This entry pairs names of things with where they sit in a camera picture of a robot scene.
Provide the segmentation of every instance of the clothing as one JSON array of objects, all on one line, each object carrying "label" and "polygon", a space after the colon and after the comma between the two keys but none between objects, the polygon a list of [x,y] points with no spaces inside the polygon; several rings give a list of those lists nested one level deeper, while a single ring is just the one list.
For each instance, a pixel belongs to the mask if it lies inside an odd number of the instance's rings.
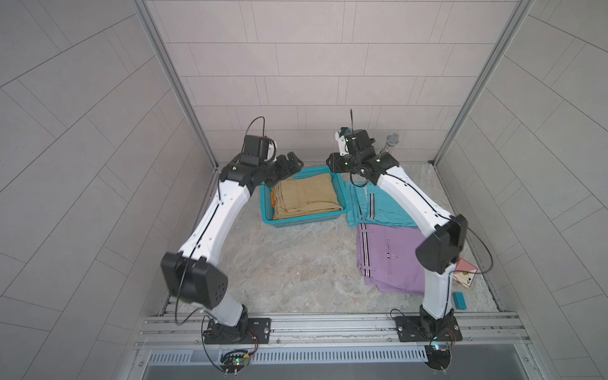
[{"label": "clothing", "polygon": [[342,210],[329,173],[300,179],[285,179],[274,188],[274,219]]},{"label": "clothing", "polygon": [[407,212],[399,206],[387,192],[368,183],[365,187],[357,187],[345,181],[344,185],[350,197],[352,207],[347,212],[350,227],[359,223],[373,223],[389,227],[414,227],[417,225]]},{"label": "clothing", "polygon": [[425,240],[420,230],[362,223],[357,227],[357,264],[365,283],[380,291],[424,294],[424,268],[416,248]]}]

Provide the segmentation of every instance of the blue eraser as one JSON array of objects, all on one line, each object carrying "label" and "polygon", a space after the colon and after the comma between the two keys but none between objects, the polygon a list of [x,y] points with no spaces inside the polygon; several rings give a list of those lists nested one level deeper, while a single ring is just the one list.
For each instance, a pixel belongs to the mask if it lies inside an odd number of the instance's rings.
[{"label": "blue eraser", "polygon": [[454,300],[454,307],[458,310],[466,310],[465,296],[461,292],[452,293],[452,299]]}]

